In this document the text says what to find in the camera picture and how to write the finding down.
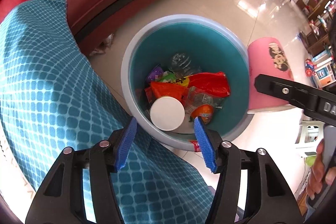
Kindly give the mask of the person's right hand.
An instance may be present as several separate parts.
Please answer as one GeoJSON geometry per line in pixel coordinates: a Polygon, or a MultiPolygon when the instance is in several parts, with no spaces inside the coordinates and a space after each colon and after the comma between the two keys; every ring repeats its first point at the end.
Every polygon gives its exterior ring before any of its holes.
{"type": "Polygon", "coordinates": [[[325,166],[322,162],[323,160],[323,151],[324,151],[324,140],[322,139],[316,149],[316,159],[311,168],[311,173],[309,176],[309,182],[306,187],[307,195],[311,200],[314,200],[315,195],[319,194],[322,190],[323,182],[326,182],[328,185],[332,185],[335,180],[335,167],[329,169],[325,173],[325,166]]]}

